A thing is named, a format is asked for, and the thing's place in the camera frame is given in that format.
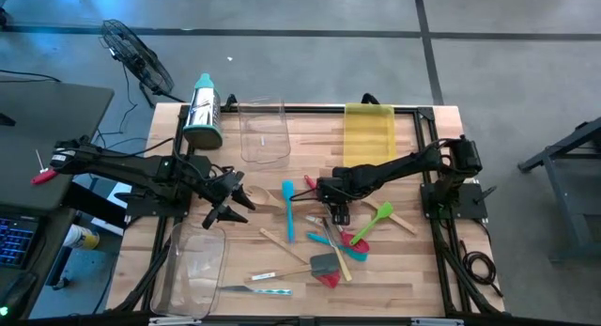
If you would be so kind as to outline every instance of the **concrete floor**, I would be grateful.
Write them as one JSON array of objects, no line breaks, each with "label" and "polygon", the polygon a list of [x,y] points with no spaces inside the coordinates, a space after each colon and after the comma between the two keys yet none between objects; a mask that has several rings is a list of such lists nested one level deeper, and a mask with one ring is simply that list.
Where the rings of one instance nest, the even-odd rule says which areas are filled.
[{"label": "concrete floor", "polygon": [[[511,33],[601,32],[601,0],[424,0],[431,31]],[[419,31],[414,0],[8,0],[14,23],[175,28]],[[289,102],[381,101],[433,104],[420,39],[146,36],[188,99],[201,71],[223,94],[276,95]],[[460,108],[479,147],[489,228],[506,308],[516,316],[601,323],[598,262],[552,265],[547,255],[567,241],[543,170],[521,175],[516,163],[601,113],[601,41],[433,40],[445,104]],[[2,69],[52,74],[65,82],[111,87],[116,96],[100,129],[114,131],[129,108],[121,66],[98,36],[5,33]],[[152,118],[140,106],[125,134],[144,137]],[[120,146],[134,151],[137,140]],[[85,285],[44,292],[33,316],[90,313],[111,270],[108,257],[74,257],[94,267]]]}]

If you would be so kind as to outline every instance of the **yellow translucent container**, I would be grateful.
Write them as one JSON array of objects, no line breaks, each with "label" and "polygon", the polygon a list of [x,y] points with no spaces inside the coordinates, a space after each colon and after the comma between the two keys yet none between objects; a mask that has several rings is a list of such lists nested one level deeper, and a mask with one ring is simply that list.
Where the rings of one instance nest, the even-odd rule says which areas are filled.
[{"label": "yellow translucent container", "polygon": [[395,159],[394,109],[390,105],[347,104],[343,156],[347,167]]}]

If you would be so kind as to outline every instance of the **green spatula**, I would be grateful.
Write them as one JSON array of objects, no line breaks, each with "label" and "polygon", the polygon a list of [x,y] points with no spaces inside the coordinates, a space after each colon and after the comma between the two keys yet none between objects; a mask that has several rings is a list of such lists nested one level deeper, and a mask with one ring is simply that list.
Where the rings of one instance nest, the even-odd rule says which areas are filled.
[{"label": "green spatula", "polygon": [[359,233],[357,233],[355,238],[353,238],[352,241],[350,241],[350,244],[351,245],[356,244],[361,238],[363,238],[367,234],[367,232],[370,229],[372,229],[372,227],[374,227],[374,225],[378,222],[378,220],[388,218],[391,214],[393,214],[393,205],[389,202],[385,202],[384,204],[382,204],[381,207],[378,208],[378,213],[376,214],[376,218],[374,218],[374,220],[369,222],[369,224],[366,227],[364,227],[361,231],[359,231]]}]

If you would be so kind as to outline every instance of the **butcher block tabletop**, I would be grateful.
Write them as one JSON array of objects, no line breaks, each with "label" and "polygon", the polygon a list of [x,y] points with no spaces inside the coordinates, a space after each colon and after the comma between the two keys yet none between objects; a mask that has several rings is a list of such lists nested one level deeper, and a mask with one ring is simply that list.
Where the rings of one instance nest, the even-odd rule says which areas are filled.
[{"label": "butcher block tabletop", "polygon": [[[147,141],[150,147],[173,137],[176,132],[180,104],[157,104]],[[434,113],[440,138],[456,138],[463,133],[459,110],[455,106],[435,106]],[[343,114],[286,114],[291,152],[287,166],[253,171],[240,157],[239,117],[222,114],[223,146],[201,151],[212,163],[234,165],[245,173],[245,188],[260,186],[282,199],[282,180],[294,182],[297,193],[308,189],[304,175],[313,179],[331,176],[331,169],[343,165]],[[397,157],[417,151],[412,116],[395,115]],[[172,147],[165,144],[152,154],[169,155]],[[316,316],[316,317],[442,317],[444,309],[434,254],[430,224],[422,214],[419,187],[422,175],[413,175],[385,184],[370,197],[379,203],[389,201],[394,214],[414,227],[415,234],[393,220],[380,221],[365,237],[371,247],[365,262],[344,255],[352,274],[347,282],[342,276],[334,289],[319,283],[311,273],[289,274],[281,278],[244,283],[249,275],[289,269],[303,265],[297,257],[270,241],[259,232],[268,230],[286,241],[286,218],[281,210],[257,207],[250,211],[238,204],[232,208],[248,219],[248,224],[219,222],[213,224],[225,232],[228,252],[224,260],[222,286],[247,285],[251,288],[288,288],[292,296],[272,296],[222,291],[211,312],[216,316]],[[195,198],[185,223],[202,222],[210,204]],[[323,235],[323,231],[304,219],[307,214],[323,216],[319,206],[294,211],[296,253],[308,258],[331,252],[330,246],[308,240],[307,232]],[[357,233],[372,219],[375,210],[365,204],[350,205],[350,226]],[[152,250],[158,218],[145,217],[124,233],[116,264],[107,308],[123,302],[146,271]],[[468,251],[481,251],[492,257],[490,244],[481,226],[472,221],[456,221],[459,239]],[[477,264],[475,271],[481,271]],[[449,271],[453,300],[460,307],[455,276]],[[503,310],[502,299],[492,287],[478,286],[491,304]]]}]

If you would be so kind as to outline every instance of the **red object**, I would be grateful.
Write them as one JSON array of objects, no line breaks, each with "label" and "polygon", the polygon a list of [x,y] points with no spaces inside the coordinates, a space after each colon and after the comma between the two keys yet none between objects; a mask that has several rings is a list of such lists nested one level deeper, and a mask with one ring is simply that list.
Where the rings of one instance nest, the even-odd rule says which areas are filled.
[{"label": "red object", "polygon": [[33,179],[31,179],[31,183],[34,185],[40,185],[50,179],[53,179],[57,175],[58,175],[58,172],[56,172],[54,170],[44,171],[44,172],[40,173],[39,175],[33,177]]},{"label": "red object", "polygon": [[[308,175],[304,175],[304,181],[306,181],[307,185],[309,185],[309,187],[313,190],[317,187],[316,183]],[[350,241],[352,241],[353,238],[355,238],[354,234],[345,232],[343,230],[342,232],[340,232],[340,238],[342,239],[343,245],[345,245],[348,248],[351,248],[355,252],[358,252],[358,253],[368,253],[369,252],[369,244],[364,239],[359,239],[359,241],[357,241],[357,243],[354,245],[350,244]]]},{"label": "red object", "polygon": [[340,271],[336,270],[334,273],[319,275],[315,279],[329,288],[335,288],[340,282]]}]

